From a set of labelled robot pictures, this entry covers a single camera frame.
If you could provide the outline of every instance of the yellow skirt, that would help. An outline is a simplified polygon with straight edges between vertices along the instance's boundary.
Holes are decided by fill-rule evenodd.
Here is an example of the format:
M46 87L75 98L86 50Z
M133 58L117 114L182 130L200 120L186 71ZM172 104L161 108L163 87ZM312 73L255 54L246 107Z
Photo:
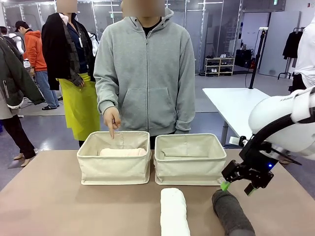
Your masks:
M66 79L58 79L63 92L63 105L67 128L72 129L75 140L85 141L89 134L100 130L95 82L90 76L79 74L84 87L79 88Z

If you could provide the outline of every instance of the white shirt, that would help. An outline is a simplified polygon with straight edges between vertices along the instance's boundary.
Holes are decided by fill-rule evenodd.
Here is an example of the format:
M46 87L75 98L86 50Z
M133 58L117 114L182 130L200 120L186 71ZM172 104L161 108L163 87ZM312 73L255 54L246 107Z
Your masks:
M315 86L315 17L303 32L299 49L295 74L301 74L304 85Z

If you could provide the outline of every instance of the folded cloth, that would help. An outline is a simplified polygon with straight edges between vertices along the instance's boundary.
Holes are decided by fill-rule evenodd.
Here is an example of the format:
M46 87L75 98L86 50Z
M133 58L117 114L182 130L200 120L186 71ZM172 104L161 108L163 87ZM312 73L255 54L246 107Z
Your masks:
M228 191L218 190L212 196L212 203L226 236L255 236L252 224L236 197Z
M186 200L177 188L161 191L161 235L190 236L187 222Z
M143 148L136 149L111 149L105 148L100 151L100 156L125 157L125 156L144 156L147 152Z

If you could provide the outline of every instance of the white towel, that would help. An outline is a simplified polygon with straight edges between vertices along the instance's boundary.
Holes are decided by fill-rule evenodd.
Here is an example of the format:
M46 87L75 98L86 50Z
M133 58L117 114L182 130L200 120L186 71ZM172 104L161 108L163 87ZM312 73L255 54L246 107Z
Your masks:
M181 190L161 191L161 236L190 236L186 200Z
M100 151L100 156L105 157L125 157L125 156L144 156L147 152L143 148L136 149L111 149L105 148Z

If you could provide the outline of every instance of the black cap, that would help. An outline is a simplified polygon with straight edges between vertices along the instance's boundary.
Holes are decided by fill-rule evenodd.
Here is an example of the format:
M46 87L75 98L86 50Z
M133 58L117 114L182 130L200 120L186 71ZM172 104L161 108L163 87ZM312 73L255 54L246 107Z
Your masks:
M29 25L25 21L17 21L15 23L15 28L16 28L15 32L18 32L20 27L24 27L26 29L30 28Z

